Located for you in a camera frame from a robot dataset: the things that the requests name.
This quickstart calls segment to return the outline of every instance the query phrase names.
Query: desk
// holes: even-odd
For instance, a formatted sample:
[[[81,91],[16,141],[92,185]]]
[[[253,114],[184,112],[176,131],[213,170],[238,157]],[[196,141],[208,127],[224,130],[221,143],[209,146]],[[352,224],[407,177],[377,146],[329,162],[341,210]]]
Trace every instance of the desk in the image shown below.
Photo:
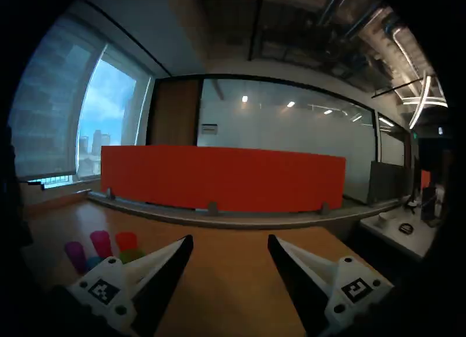
[[[372,216],[361,220],[361,226],[378,236],[386,243],[398,248],[411,258],[420,261],[427,253],[437,232],[437,228],[431,228],[421,220],[421,210],[416,209],[416,214],[404,210],[403,207],[387,212],[394,219],[388,220],[382,227],[379,224],[379,216]],[[399,231],[402,223],[409,223],[414,231],[406,235]]]
[[[23,249],[26,263],[47,289],[77,278],[63,250],[78,240],[94,255],[89,234],[106,230],[137,234],[151,253],[187,235],[194,249],[162,317],[157,336],[298,336],[305,331],[267,250],[270,231],[189,227],[128,215],[89,201],[30,219],[34,244]],[[331,261],[359,256],[326,229],[277,230],[274,234]]]

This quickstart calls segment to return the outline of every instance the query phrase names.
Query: window blind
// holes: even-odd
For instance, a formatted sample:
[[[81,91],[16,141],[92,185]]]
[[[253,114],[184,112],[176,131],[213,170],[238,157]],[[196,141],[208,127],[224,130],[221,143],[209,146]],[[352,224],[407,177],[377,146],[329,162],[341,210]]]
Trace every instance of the window blind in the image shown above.
[[[104,47],[104,41],[67,18],[59,19],[41,40],[9,117],[20,179],[76,173],[81,105]]]

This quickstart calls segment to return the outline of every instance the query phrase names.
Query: orange partition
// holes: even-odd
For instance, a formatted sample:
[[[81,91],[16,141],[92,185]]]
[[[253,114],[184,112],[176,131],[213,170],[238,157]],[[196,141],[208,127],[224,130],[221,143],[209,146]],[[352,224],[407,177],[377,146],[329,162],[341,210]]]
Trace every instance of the orange partition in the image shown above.
[[[430,172],[421,170],[421,190],[430,185]]]
[[[239,212],[341,207],[345,159],[197,146],[103,146],[102,192],[134,201]]]

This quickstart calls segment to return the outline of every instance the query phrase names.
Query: city building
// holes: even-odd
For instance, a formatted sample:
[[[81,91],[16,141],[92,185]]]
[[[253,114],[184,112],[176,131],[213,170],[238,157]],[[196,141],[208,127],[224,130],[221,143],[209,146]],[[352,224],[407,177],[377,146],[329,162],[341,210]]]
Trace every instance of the city building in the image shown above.
[[[100,155],[100,148],[102,147],[102,132],[100,129],[96,129],[94,132],[94,138],[92,139],[92,154]]]
[[[110,145],[110,134],[102,134],[101,146]]]
[[[79,137],[79,154],[87,154],[89,148],[89,137],[88,136],[80,136]]]

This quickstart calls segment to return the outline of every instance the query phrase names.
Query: pink cup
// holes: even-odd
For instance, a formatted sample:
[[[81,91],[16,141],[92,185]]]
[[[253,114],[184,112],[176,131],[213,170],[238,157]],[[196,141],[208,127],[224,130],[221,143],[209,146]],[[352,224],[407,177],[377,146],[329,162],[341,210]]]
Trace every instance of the pink cup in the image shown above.
[[[79,274],[87,272],[86,255],[81,243],[77,241],[68,242],[65,244],[65,252]]]
[[[113,256],[110,235],[105,230],[94,231],[90,238],[100,258],[106,259]]]

